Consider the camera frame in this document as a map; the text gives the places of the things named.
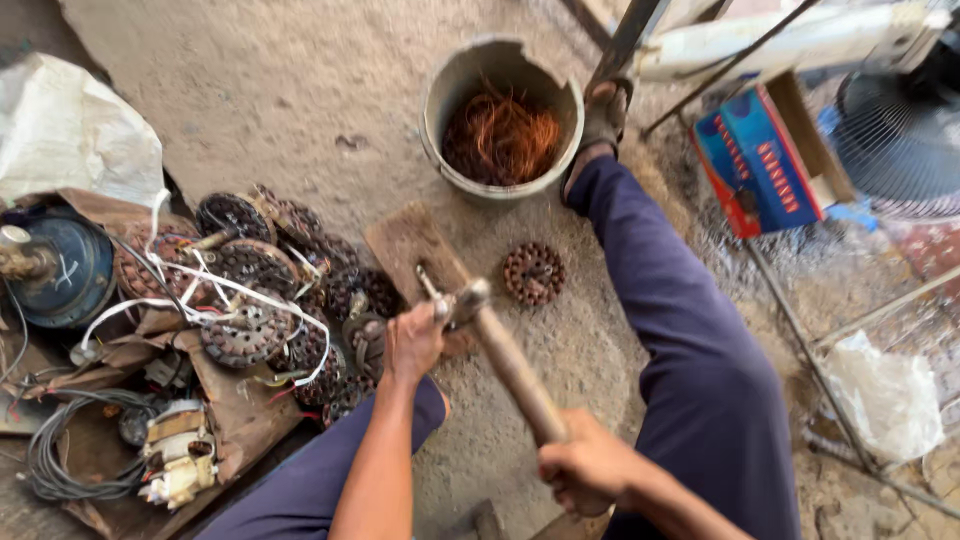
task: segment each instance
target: blue box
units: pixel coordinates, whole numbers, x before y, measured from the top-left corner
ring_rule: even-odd
[[[806,113],[792,72],[733,97],[690,128],[690,136],[740,238],[814,223],[826,206],[854,197]]]

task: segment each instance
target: navy blue pants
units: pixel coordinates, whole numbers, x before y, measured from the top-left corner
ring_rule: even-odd
[[[636,449],[758,540],[800,539],[780,378],[736,307],[613,157],[591,161],[569,195],[593,223],[617,296],[650,364]],[[326,538],[372,401],[306,445],[200,538]],[[444,419],[430,380],[415,399],[413,448]],[[605,538],[659,538],[616,512]]]

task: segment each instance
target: metal pole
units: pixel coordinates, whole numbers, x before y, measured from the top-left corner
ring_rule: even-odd
[[[624,71],[634,59],[634,50],[642,37],[650,34],[670,0],[632,0],[613,33],[610,45],[587,84],[587,94],[594,86]]]
[[[601,51],[606,51],[610,48],[611,43],[613,43],[610,30],[607,28],[607,25],[604,24],[604,21],[600,19],[600,12],[594,10],[590,2],[587,0],[561,1]]]
[[[814,339],[813,346],[822,347],[824,345],[832,343],[833,341],[836,341],[837,339],[843,337],[844,335],[847,335],[852,331],[859,330],[865,324],[875,321],[876,319],[882,317],[883,315],[886,315],[887,313],[896,310],[898,307],[901,307],[904,304],[907,304],[915,300],[917,297],[924,295],[925,293],[939,287],[940,285],[958,276],[960,276],[960,265],[954,266],[944,274],[941,274],[939,277],[937,277],[937,279],[933,280],[932,282],[927,282],[927,284],[921,287],[917,287],[916,289],[897,298],[897,300],[893,300],[887,304],[884,304],[883,306],[878,307],[877,309],[874,309],[873,311],[864,314],[863,316],[857,318],[856,320],[838,328],[835,331],[828,333],[827,335],[819,339]]]
[[[786,28],[786,25],[793,22],[794,19],[799,17],[806,10],[809,10],[810,8],[812,8],[819,1],[820,0],[804,0],[800,6],[797,6],[797,8],[794,11],[790,12],[790,14],[784,17],[782,21],[780,21],[773,28],[767,31],[766,34],[761,36],[757,41],[754,41],[753,43],[751,43],[749,47],[737,53],[736,56],[732,58],[732,60],[724,64],[723,67],[721,67],[708,79],[706,79],[699,86],[697,86],[697,89],[693,90],[684,99],[680,100],[680,103],[673,106],[673,108],[665,112],[663,116],[661,116],[657,120],[654,120],[653,124],[650,124],[650,126],[643,128],[640,131],[640,136],[643,138],[646,138],[647,136],[649,136],[650,133],[652,133],[656,128],[658,128],[660,124],[665,122],[667,118],[669,118],[670,116],[673,116],[674,114],[679,112],[681,109],[689,105],[691,101],[700,97],[700,95],[706,92],[711,86],[713,86],[714,83],[722,79],[723,76],[729,73],[734,67],[736,67],[737,64],[741,63],[743,59],[752,55],[756,49],[759,49],[761,46],[763,46],[764,43],[766,43],[771,38],[779,34],[784,28]]]
[[[870,458],[870,455],[867,454],[867,450],[863,447],[863,443],[860,441],[859,435],[857,435],[856,431],[853,429],[853,424],[851,423],[850,418],[847,416],[847,412],[844,411],[842,406],[840,406],[840,402],[837,400],[837,397],[833,394],[833,391],[830,390],[827,382],[827,376],[824,375],[824,372],[820,367],[819,358],[810,348],[810,344],[807,343],[806,335],[803,327],[800,324],[800,320],[793,312],[793,307],[791,307],[786,301],[786,296],[783,294],[783,290],[780,288],[780,283],[777,282],[777,278],[774,276],[774,272],[770,268],[770,264],[767,263],[767,259],[764,258],[763,254],[756,247],[756,243],[752,238],[747,238],[745,243],[747,244],[747,249],[750,250],[750,254],[754,257],[756,266],[759,267],[763,277],[766,278],[767,283],[770,285],[770,290],[773,291],[774,297],[777,299],[778,304],[780,304],[780,309],[783,310],[783,314],[786,316],[787,322],[790,323],[790,327],[797,335],[797,340],[800,341],[800,347],[804,350],[807,363],[813,369],[813,375],[817,378],[817,382],[820,383],[820,386],[823,387],[824,392],[827,394],[827,399],[830,401],[830,406],[833,407],[833,410],[837,413],[837,420],[840,422],[840,427],[850,440],[851,446],[856,452],[857,457],[859,457],[860,461],[863,463],[863,468],[872,474],[876,470],[876,466],[873,460]]]
[[[933,497],[932,495],[925,493],[924,491],[917,489],[912,485],[900,483],[881,473],[871,473],[869,471],[865,471],[860,465],[856,463],[856,461],[851,461],[845,456],[835,454],[832,450],[823,448],[816,443],[812,443],[811,446],[813,447],[811,450],[813,450],[817,454],[828,455],[836,459],[837,461],[840,461],[841,463],[850,465],[851,468],[871,477],[872,479],[875,479],[880,483],[889,485],[890,487],[896,489],[897,491],[901,492],[904,495],[908,495],[916,499],[917,501],[920,501],[921,503],[927,504],[937,510],[940,510],[941,512],[950,516],[951,518],[960,519],[960,510],[954,508],[953,506],[950,506],[947,503],[944,503],[943,500],[941,499]]]

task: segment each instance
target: gray bucket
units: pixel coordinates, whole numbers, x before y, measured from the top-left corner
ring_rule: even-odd
[[[553,166],[527,184],[501,187],[474,182],[451,167],[441,155],[444,133],[453,113],[483,89],[482,76],[497,88],[526,90],[527,98],[548,107],[560,121],[559,150]],[[480,37],[441,62],[427,84],[420,114],[423,149],[440,175],[470,195],[490,201],[529,197],[556,182],[573,161],[584,130],[584,98],[573,78],[566,84],[523,53],[516,37]]]

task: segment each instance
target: hand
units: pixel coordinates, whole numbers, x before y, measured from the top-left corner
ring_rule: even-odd
[[[387,324],[383,375],[416,387],[444,348],[445,320],[434,320],[434,304],[421,303]]]
[[[588,515],[582,501],[615,502],[627,494],[631,479],[659,468],[605,430],[589,412],[565,409],[561,414],[570,442],[540,448],[540,478],[553,486],[557,504],[569,513]]]

